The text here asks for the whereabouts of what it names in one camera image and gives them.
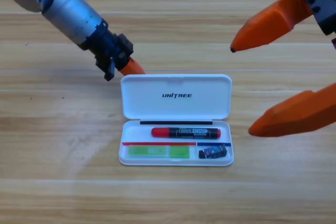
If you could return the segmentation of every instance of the red strip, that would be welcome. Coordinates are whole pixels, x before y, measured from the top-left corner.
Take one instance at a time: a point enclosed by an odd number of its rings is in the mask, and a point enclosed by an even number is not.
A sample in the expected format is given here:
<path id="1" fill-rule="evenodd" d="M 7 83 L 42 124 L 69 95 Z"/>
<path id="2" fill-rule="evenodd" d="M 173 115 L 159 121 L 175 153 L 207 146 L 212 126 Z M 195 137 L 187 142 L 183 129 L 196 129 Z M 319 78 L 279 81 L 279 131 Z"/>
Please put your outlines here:
<path id="1" fill-rule="evenodd" d="M 195 142 L 124 142 L 125 146 L 129 145 L 184 145 L 184 146 L 196 146 Z"/>

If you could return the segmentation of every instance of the wood grain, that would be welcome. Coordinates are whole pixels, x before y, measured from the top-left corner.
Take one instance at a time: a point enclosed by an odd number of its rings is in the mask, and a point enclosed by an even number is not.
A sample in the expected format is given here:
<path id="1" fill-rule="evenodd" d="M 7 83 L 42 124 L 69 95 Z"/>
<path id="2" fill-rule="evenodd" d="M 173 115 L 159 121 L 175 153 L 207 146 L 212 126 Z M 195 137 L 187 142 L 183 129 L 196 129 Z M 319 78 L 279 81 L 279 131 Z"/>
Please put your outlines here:
<path id="1" fill-rule="evenodd" d="M 274 44 L 229 44 L 275 0 L 87 0 L 134 43 L 147 73 L 233 80 L 235 161 L 225 168 L 127 167 L 111 82 L 39 14 L 0 0 L 0 223 L 336 223 L 336 125 L 281 138 L 249 126 L 303 90 L 335 82 L 335 51 L 308 18 Z"/>

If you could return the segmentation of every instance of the red marker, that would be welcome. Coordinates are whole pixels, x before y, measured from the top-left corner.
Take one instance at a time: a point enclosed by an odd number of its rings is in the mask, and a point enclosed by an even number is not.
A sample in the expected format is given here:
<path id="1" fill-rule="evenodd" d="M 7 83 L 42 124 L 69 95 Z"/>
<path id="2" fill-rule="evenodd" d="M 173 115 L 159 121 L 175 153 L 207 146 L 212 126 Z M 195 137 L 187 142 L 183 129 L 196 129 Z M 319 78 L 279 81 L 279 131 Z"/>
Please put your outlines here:
<path id="1" fill-rule="evenodd" d="M 168 138 L 218 139 L 221 137 L 221 130 L 207 128 L 153 128 L 152 136 Z"/>

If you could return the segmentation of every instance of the orange fingertip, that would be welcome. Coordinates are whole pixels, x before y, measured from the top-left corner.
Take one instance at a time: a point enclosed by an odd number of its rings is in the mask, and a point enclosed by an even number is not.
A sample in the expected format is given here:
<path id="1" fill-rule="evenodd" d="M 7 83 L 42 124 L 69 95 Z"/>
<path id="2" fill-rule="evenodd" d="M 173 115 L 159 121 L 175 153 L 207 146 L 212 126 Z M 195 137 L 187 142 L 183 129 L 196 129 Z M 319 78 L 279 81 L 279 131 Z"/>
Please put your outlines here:
<path id="1" fill-rule="evenodd" d="M 311 15 L 305 0 L 278 0 L 246 22 L 230 49 L 237 52 L 270 44 Z"/>
<path id="2" fill-rule="evenodd" d="M 133 58 L 130 58 L 128 64 L 123 69 L 121 69 L 120 72 L 124 76 L 127 76 L 129 74 L 145 74 L 142 66 Z"/>
<path id="3" fill-rule="evenodd" d="M 318 92 L 304 91 L 267 110 L 248 130 L 277 137 L 311 132 L 336 122 L 336 83 Z"/>

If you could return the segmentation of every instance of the white plastic case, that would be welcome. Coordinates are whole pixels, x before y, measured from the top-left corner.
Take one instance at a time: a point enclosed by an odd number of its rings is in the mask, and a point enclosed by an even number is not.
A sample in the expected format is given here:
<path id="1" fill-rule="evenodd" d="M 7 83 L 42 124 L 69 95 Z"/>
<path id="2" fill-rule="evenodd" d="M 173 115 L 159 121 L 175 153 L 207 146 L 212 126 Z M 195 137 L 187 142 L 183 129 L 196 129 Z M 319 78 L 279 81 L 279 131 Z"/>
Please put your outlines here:
<path id="1" fill-rule="evenodd" d="M 124 115 L 130 119 L 122 131 L 119 149 L 122 164 L 227 166 L 234 161 L 230 126 L 222 121 L 230 114 L 229 76 L 134 74 L 122 78 L 121 91 Z M 153 137 L 154 127 L 216 128 L 221 136 L 215 140 Z M 225 157 L 199 157 L 200 150 L 219 143 L 226 146 Z"/>

